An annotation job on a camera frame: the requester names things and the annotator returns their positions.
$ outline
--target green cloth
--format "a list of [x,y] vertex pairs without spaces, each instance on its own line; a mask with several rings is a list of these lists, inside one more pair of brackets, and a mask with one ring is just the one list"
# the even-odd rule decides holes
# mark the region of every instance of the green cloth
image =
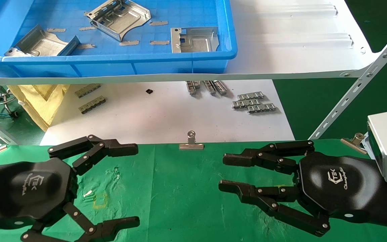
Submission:
[[[141,225],[120,231],[124,242],[374,242],[387,240],[387,227],[351,224],[331,219],[331,230],[318,238],[266,216],[253,205],[241,204],[235,194],[218,190],[221,179],[256,186],[292,185],[292,176],[259,167],[222,164],[224,153],[241,153],[267,143],[206,144],[203,151],[180,151],[177,144],[139,145],[139,154],[105,158],[79,177],[76,205],[93,223],[124,216],[139,216]],[[360,153],[337,139],[315,141],[326,155]],[[46,161],[48,147],[9,147],[0,153],[0,164]],[[68,159],[69,164],[75,158]],[[95,204],[83,194],[92,190]],[[292,207],[302,210],[297,204]],[[26,231],[0,230],[0,241],[19,242]],[[65,216],[43,234],[68,241],[78,239],[81,228]]]

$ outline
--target white shelf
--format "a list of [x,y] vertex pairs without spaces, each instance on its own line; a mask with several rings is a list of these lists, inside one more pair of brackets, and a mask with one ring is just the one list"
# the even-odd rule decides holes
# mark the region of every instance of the white shelf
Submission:
[[224,74],[0,78],[0,84],[333,78],[377,57],[344,0],[231,0],[231,8],[238,55]]
[[[289,122],[272,80],[225,81],[226,96],[201,92],[190,96],[184,81],[103,84],[77,98],[84,85],[72,85],[40,145],[58,145],[96,135],[121,144],[186,143],[187,132],[196,132],[197,142],[245,142],[294,140]],[[236,95],[262,91],[262,103],[274,103],[275,112],[249,115],[233,110]],[[78,107],[103,95],[107,102],[82,115]]]

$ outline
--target robotic hand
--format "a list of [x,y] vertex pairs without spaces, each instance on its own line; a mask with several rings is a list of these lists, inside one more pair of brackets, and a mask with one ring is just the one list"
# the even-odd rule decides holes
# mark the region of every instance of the robotic hand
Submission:
[[[63,159],[86,152],[73,163]],[[48,149],[45,162],[17,162],[0,165],[0,229],[18,229],[33,225],[22,234],[23,242],[66,242],[42,235],[48,227],[68,214],[83,230],[78,242],[109,242],[122,229],[137,227],[137,216],[92,224],[74,205],[77,176],[90,170],[105,156],[138,154],[136,144],[121,145],[115,139],[93,135]]]
[[[295,155],[306,156],[298,164],[284,157]],[[308,140],[245,149],[240,155],[225,154],[223,163],[293,174],[293,187],[255,187],[222,180],[219,189],[318,237],[330,230],[329,218],[387,226],[387,182],[375,160],[327,156],[315,152],[313,141]],[[311,215],[279,204],[295,201]]]

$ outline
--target blue bin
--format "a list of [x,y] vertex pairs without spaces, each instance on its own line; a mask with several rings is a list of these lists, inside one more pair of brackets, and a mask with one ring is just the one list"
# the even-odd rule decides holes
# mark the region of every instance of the blue bin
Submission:
[[[104,0],[0,0],[0,77],[92,77],[159,73],[223,73],[228,60],[237,55],[237,42],[229,0],[134,0],[151,12],[150,21],[168,21],[164,26],[131,29],[120,46],[83,14]],[[54,33],[68,42],[76,35],[92,49],[76,49],[69,56],[4,57],[34,26],[66,29]],[[151,45],[151,40],[171,40],[171,28],[218,26],[219,47],[215,52],[172,53],[171,44]]]

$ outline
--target yellow cloth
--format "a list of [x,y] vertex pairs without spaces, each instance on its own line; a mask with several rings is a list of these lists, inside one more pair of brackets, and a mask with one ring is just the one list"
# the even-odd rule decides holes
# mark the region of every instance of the yellow cloth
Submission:
[[47,131],[69,85],[7,86],[23,108],[42,130]]

